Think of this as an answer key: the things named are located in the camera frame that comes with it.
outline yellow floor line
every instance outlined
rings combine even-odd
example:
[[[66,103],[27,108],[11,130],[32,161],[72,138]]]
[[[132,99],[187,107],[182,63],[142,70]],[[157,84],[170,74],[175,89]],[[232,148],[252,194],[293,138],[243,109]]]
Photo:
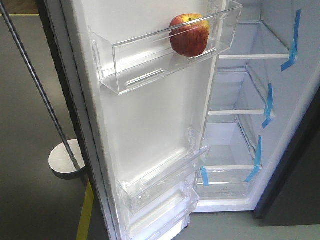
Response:
[[[94,192],[92,190],[90,181],[88,181],[88,184],[85,190],[84,200],[83,200],[78,232],[76,234],[76,240],[88,239],[92,208],[94,205],[94,198],[95,198]]]

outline open refrigerator door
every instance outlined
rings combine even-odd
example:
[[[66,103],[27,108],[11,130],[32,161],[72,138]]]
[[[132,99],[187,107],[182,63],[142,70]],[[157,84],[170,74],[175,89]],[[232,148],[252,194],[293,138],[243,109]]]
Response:
[[[172,239],[199,201],[195,188],[210,149],[203,132],[212,82],[242,5],[70,0],[61,6],[99,152],[90,164],[99,176],[94,184],[110,238]],[[187,13],[203,17],[169,27]],[[204,22],[209,37],[203,53],[176,53],[171,34]]]

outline blue tape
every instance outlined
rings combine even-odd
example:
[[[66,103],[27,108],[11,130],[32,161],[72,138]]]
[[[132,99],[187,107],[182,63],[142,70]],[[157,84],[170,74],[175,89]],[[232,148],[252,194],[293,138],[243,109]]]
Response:
[[[259,136],[258,146],[255,152],[254,167],[249,176],[247,176],[245,182],[249,183],[259,172],[262,156],[262,138]]]
[[[264,108],[265,121],[262,123],[263,129],[265,129],[266,126],[268,126],[269,123],[271,122],[271,111],[272,111],[272,108],[274,107],[274,94],[273,94],[271,83],[269,83],[268,88],[269,88],[269,92],[268,92],[268,97],[266,99],[266,104]]]
[[[295,14],[293,41],[292,41],[289,60],[281,65],[281,72],[290,68],[296,63],[297,54],[298,54],[298,35],[299,35],[300,17],[301,17],[301,10],[297,10]]]
[[[209,178],[208,178],[207,169],[203,166],[200,168],[200,170],[201,170],[203,186],[207,187],[207,186],[209,186]]]

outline round pole base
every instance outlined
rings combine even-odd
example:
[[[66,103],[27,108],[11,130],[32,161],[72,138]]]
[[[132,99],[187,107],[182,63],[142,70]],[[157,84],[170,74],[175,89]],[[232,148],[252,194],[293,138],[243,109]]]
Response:
[[[64,143],[60,143],[56,146],[49,155],[49,166],[50,168],[62,175],[67,174],[75,174],[80,172],[85,167],[85,162],[81,154],[81,150],[78,144],[77,139],[68,140],[68,144],[72,150],[72,153],[80,167],[79,170],[76,169],[75,165],[73,164],[67,149]]]

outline refrigerator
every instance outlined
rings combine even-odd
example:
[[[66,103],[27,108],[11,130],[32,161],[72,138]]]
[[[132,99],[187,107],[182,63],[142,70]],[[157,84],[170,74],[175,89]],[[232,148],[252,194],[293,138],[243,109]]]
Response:
[[[318,1],[37,3],[111,240],[255,210],[319,88]],[[173,50],[203,23],[203,53]]]

